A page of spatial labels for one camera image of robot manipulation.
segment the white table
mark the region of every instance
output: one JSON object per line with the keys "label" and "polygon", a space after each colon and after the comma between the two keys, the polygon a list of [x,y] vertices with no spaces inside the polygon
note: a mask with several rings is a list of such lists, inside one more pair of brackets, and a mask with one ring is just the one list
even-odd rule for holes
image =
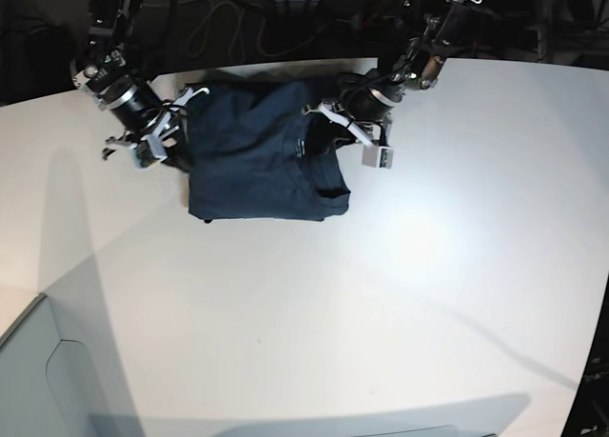
{"label": "white table", "polygon": [[178,172],[100,159],[120,127],[82,93],[10,106],[0,284],[49,295],[126,435],[558,437],[609,269],[608,111],[607,72],[450,61],[395,110],[391,171],[340,151],[346,216],[208,226]]}

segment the table surface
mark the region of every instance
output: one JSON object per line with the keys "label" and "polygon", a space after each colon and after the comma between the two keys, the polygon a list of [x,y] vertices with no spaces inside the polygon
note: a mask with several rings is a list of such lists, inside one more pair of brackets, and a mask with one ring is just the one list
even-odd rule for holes
{"label": "table surface", "polygon": [[211,225],[178,172],[100,159],[120,125],[82,93],[2,108],[0,284],[49,295],[126,435],[556,437],[609,269],[608,107],[609,73],[450,61],[392,170],[340,151],[347,215]]}

